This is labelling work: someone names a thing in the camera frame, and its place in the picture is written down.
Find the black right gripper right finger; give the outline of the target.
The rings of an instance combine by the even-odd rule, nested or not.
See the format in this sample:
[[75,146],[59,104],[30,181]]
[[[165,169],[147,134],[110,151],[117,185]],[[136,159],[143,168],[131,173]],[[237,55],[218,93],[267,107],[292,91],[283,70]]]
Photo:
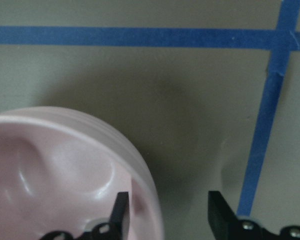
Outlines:
[[208,192],[207,218],[216,240],[233,239],[239,219],[219,191]]

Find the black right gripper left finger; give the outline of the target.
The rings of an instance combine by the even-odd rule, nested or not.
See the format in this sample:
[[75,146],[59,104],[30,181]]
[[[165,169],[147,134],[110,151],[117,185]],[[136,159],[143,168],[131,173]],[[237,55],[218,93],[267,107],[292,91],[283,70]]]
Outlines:
[[116,240],[127,240],[129,235],[129,193],[118,192],[109,218]]

